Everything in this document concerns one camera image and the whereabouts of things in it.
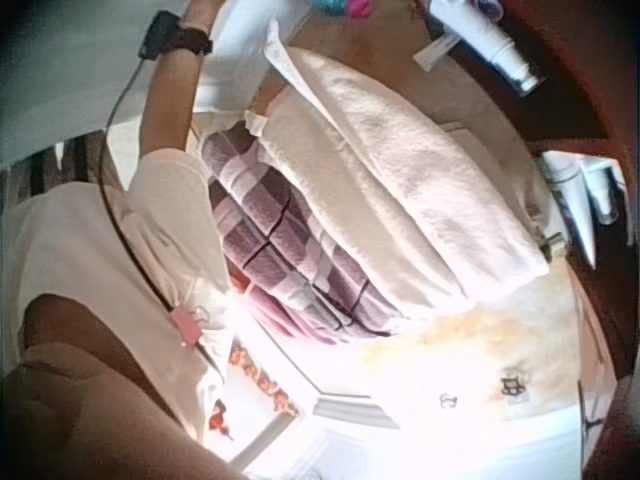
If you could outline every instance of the teal object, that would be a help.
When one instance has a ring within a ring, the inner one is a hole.
[[[314,10],[331,15],[343,17],[347,14],[347,0],[312,0]]]

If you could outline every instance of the white t-shirt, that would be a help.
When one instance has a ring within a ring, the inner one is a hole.
[[[127,256],[96,185],[70,183],[3,218],[3,375],[23,353],[29,303],[54,294],[86,306],[126,346],[187,432],[204,442],[221,395],[239,303],[233,299],[204,164],[178,150],[142,158],[127,193],[109,189],[130,245],[165,298],[194,312],[217,366],[178,329]]]

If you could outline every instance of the pink plaid fabric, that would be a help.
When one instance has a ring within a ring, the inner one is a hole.
[[[236,124],[203,143],[209,198],[227,257],[293,318],[338,341],[389,335],[400,317],[322,228],[302,194]]]

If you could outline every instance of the black cable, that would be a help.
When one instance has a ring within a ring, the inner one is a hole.
[[[109,216],[111,225],[113,226],[113,229],[115,230],[116,235],[120,240],[120,243],[124,247],[125,251],[127,252],[127,255],[135,265],[136,269],[140,272],[140,275],[142,275],[142,278],[144,279],[146,284],[149,286],[151,291],[158,298],[158,300],[160,301],[162,306],[167,310],[167,312],[171,313],[171,311],[173,310],[173,305],[169,303],[169,301],[164,297],[164,295],[162,295],[162,292],[160,292],[160,289],[156,286],[155,283],[153,283],[153,280],[151,280],[151,277],[149,277],[149,274],[146,272],[146,270],[140,263],[140,260],[138,260],[138,257],[136,256],[135,252],[131,248],[131,245],[129,245],[129,242],[127,241],[127,237],[124,235],[124,232],[120,228],[120,225],[118,225],[118,221],[116,220],[116,217],[113,213],[113,209],[109,204],[109,199],[107,198],[107,192],[104,186],[104,154],[107,148],[107,137],[109,136],[109,130],[111,129],[111,125],[113,124],[113,119],[116,116],[116,112],[118,111],[118,108],[120,108],[120,104],[122,103],[122,100],[127,95],[129,90],[131,90],[131,87],[133,86],[134,82],[138,78],[138,75],[142,71],[144,62],[145,60],[140,60],[140,62],[138,62],[138,66],[134,70],[133,75],[131,75],[131,78],[127,82],[127,85],[124,87],[122,92],[120,92],[120,95],[118,96],[118,99],[116,100],[116,103],[113,105],[113,108],[111,109],[111,113],[109,114],[109,118],[107,120],[107,126],[104,132],[104,138],[102,139],[102,144],[100,145],[100,153],[98,155],[98,187],[100,188],[100,196],[102,197],[102,203],[104,204],[104,208],[107,211],[107,215]]]

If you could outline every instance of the folded towel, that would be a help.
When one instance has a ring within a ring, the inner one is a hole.
[[[548,272],[481,169],[413,105],[344,65],[285,49],[275,23],[265,55],[298,93],[272,102],[261,143],[403,313],[460,312]]]
[[[324,231],[304,197],[242,124],[207,137],[209,197],[223,250],[241,271],[329,338],[388,335],[400,313]]]

